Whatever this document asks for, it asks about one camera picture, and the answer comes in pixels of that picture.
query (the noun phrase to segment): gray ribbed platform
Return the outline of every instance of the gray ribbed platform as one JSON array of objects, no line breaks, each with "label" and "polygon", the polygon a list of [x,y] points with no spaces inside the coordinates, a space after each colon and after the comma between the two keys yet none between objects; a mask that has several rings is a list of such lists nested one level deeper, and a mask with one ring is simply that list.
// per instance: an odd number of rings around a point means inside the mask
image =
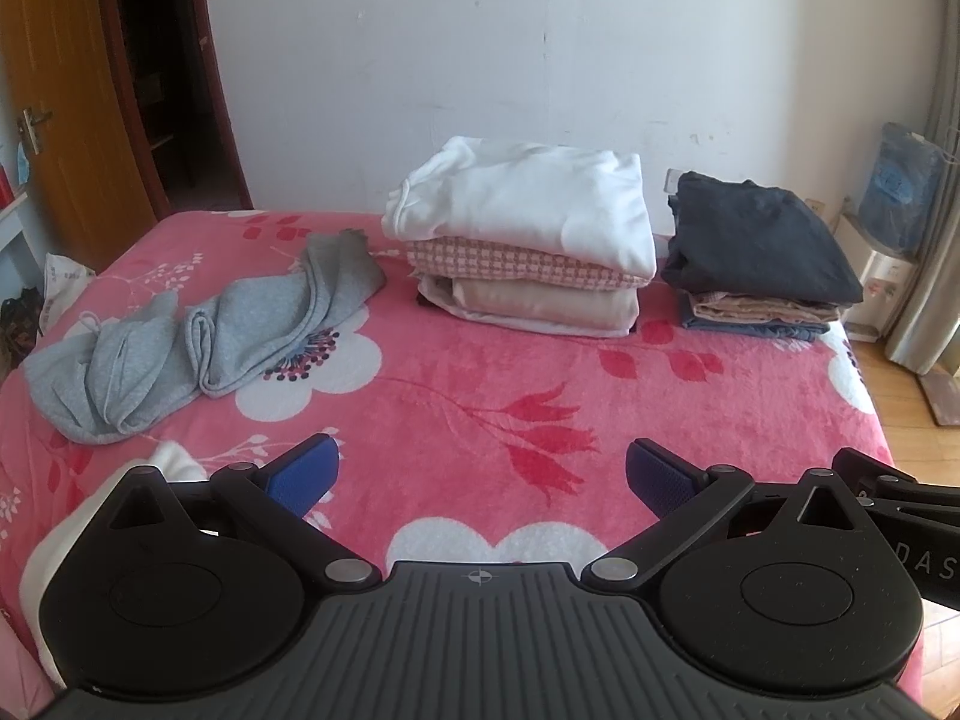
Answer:
[{"label": "gray ribbed platform", "polygon": [[236,688],[176,704],[72,691],[44,720],[894,720],[926,718],[891,686],[787,702],[695,671],[643,608],[588,593],[560,565],[398,563],[320,605],[302,639]]}]

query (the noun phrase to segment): wall outlet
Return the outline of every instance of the wall outlet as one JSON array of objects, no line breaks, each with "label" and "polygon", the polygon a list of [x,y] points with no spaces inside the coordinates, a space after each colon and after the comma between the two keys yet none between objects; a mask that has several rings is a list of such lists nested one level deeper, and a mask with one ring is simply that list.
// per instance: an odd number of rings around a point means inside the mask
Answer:
[{"label": "wall outlet", "polygon": [[824,218],[824,213],[827,212],[827,204],[820,200],[811,200],[809,197],[803,201],[810,210],[813,211],[818,217]]},{"label": "wall outlet", "polygon": [[677,187],[680,184],[680,176],[682,175],[683,171],[677,170],[675,167],[671,167],[671,169],[666,172],[666,181],[664,182],[664,191],[666,194],[677,194]]}]

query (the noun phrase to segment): metal screw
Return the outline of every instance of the metal screw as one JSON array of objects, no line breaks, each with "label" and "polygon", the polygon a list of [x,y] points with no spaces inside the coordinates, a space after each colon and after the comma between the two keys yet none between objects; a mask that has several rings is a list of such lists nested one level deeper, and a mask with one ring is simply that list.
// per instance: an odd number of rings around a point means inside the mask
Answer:
[{"label": "metal screw", "polygon": [[590,566],[593,576],[605,581],[630,581],[640,573],[637,564],[625,557],[602,557]]},{"label": "metal screw", "polygon": [[328,564],[326,577],[340,584],[360,584],[373,574],[373,566],[358,557],[341,557]]}]

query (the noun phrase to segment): houndstooth fabric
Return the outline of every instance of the houndstooth fabric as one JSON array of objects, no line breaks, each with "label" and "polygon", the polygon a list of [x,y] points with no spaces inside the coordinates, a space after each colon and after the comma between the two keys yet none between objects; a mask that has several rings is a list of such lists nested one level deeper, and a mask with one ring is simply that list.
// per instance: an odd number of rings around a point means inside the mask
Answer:
[{"label": "houndstooth fabric", "polygon": [[406,244],[407,261],[418,271],[447,278],[529,279],[583,290],[644,287],[647,279],[601,265],[531,248],[469,238],[435,238]]}]

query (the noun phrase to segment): crosshair logo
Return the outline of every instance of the crosshair logo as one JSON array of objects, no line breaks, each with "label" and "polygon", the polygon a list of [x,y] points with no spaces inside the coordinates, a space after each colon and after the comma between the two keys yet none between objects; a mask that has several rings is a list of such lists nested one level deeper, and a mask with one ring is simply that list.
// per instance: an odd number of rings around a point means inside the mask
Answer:
[{"label": "crosshair logo", "polygon": [[470,571],[469,574],[465,574],[464,576],[466,576],[467,579],[472,581],[474,584],[486,584],[488,581],[491,581],[491,579],[494,579],[493,574],[483,568],[474,568],[474,570]]}]

